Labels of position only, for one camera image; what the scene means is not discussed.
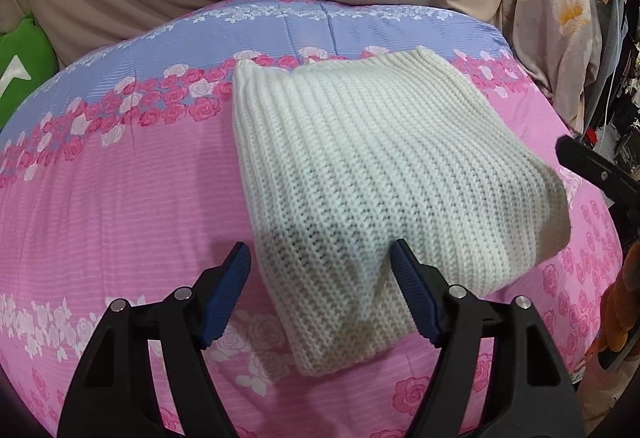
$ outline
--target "green cushion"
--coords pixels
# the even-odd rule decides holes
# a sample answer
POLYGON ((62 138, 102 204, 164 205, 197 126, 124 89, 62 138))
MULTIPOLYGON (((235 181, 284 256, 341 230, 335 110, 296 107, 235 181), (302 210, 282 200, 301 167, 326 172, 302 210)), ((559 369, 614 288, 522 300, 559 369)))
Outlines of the green cushion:
POLYGON ((58 59, 31 15, 0 37, 0 129, 28 95, 58 71, 58 59))

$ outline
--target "floral bedding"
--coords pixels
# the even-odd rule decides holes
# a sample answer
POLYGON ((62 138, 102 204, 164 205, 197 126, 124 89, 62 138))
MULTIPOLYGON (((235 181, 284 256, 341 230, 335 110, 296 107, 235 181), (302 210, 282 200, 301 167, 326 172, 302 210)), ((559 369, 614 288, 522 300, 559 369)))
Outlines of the floral bedding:
MULTIPOLYGON (((464 73, 562 178, 569 246, 491 298, 532 298, 567 368, 578 366, 620 243, 600 192, 559 166, 554 145, 567 129, 500 33, 427 7, 231 0, 78 60, 0 133, 0 364, 52 434, 111 300, 159 301, 235 241, 252 244, 231 125, 238 60, 289 70, 417 45, 464 73)), ((204 352, 242 438, 401 437, 437 356, 412 335, 366 364, 302 377, 256 266, 204 352)), ((180 430, 158 342, 150 357, 164 424, 180 430)), ((484 342, 464 430, 479 420, 491 359, 484 342)))

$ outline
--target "metal bolt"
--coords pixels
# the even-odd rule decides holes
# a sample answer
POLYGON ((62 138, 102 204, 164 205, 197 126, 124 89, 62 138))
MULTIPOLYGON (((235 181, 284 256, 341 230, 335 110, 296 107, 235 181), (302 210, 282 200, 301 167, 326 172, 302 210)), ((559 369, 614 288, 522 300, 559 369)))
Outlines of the metal bolt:
POLYGON ((109 308, 112 312, 122 312, 127 307, 127 302, 124 299, 116 299, 111 301, 109 308))
POLYGON ((191 288, 189 287, 178 288, 178 290, 176 290, 174 293, 174 297, 178 301, 186 301, 188 298, 191 297, 191 288))
POLYGON ((462 299, 466 295, 466 288, 461 285, 451 285, 449 287, 449 295, 456 299, 462 299))
POLYGON ((517 296, 516 304, 523 310, 526 310, 527 308, 531 308, 531 300, 526 295, 517 296))

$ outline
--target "white knitted fabric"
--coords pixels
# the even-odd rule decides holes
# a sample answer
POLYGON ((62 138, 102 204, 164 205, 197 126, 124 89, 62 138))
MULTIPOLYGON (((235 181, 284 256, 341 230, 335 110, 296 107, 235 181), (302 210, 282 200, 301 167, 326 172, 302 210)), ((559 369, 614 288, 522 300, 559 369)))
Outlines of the white knitted fabric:
POLYGON ((233 101, 260 270, 304 375, 415 329, 394 240, 476 295, 568 243, 561 180, 430 50, 290 73, 245 60, 233 101))

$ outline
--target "orange plush toy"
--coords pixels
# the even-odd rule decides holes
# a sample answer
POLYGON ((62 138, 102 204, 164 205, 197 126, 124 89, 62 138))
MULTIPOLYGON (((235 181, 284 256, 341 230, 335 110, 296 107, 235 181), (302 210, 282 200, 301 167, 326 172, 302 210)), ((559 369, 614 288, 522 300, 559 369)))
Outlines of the orange plush toy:
MULTIPOLYGON (((625 262, 612 285, 600 301, 600 334, 587 355, 604 350, 619 352, 625 347, 628 332, 640 318, 640 241, 626 255, 625 262)), ((640 341, 625 360, 640 357, 640 341)))

